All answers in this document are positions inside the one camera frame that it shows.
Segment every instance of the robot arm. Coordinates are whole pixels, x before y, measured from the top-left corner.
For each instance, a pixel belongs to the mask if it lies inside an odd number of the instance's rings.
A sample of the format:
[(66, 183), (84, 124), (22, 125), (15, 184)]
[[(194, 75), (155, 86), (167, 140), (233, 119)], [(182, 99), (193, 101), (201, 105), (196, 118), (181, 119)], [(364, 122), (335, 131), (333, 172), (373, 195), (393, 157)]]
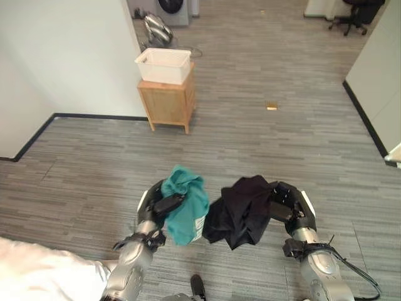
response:
[(163, 198), (163, 181), (145, 191), (138, 206), (138, 226), (132, 236), (119, 241), (114, 250), (120, 250), (117, 266), (110, 274), (101, 301), (134, 301), (142, 288), (143, 278), (152, 263), (153, 253), (164, 245), (162, 232), (168, 212), (179, 207), (184, 196), (175, 194)]
[(304, 191), (279, 182), (271, 203), (272, 218), (285, 224), (292, 237), (283, 246), (285, 256), (301, 262), (301, 274), (310, 286), (312, 301), (354, 301), (349, 286), (340, 275), (336, 259), (367, 279), (376, 289), (380, 287), (370, 276), (341, 257), (330, 244), (321, 241), (316, 233), (315, 211)]

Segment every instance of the cabinet leg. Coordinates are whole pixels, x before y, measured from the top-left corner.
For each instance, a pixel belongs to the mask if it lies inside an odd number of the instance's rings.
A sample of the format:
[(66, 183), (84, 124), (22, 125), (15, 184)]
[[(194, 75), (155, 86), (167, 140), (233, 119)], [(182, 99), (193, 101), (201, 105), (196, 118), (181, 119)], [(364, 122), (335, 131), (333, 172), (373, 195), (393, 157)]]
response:
[(155, 130), (155, 125), (152, 122), (149, 121), (149, 125), (152, 130)]

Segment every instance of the office chair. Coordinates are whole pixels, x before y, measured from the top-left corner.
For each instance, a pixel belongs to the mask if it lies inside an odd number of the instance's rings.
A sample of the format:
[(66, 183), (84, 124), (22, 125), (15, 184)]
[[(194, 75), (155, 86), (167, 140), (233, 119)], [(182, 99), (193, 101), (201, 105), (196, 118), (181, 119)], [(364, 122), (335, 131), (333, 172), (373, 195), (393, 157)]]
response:
[(352, 5), (351, 15), (346, 18), (334, 18), (328, 29), (332, 29), (334, 25), (347, 24), (348, 27), (344, 32), (344, 36), (348, 36), (351, 26), (362, 29), (362, 35), (368, 30), (362, 24), (370, 24), (377, 14), (377, 11), (385, 3), (385, 0), (343, 0), (345, 3)]

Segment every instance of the white wall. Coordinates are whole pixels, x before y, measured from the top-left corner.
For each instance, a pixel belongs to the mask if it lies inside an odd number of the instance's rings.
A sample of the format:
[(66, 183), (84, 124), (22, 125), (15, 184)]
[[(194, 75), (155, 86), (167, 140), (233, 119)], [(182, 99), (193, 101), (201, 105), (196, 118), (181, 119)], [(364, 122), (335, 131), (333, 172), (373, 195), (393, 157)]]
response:
[(387, 151), (401, 142), (401, 1), (391, 0), (346, 81)]
[(51, 102), (0, 43), (0, 157), (15, 157), (53, 112)]
[(0, 42), (56, 112), (145, 116), (126, 0), (2, 0)]
[(327, 20), (350, 13), (351, 6), (342, 0), (309, 0), (304, 11), (306, 17), (325, 17)]

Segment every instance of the washing machine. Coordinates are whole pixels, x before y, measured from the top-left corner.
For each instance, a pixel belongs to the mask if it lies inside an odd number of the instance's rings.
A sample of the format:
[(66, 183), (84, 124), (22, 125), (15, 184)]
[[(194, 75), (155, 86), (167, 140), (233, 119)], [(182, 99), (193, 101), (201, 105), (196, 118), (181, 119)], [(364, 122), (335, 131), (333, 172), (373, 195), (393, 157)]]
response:
[(192, 0), (155, 0), (156, 15), (167, 26), (188, 26), (192, 19)]

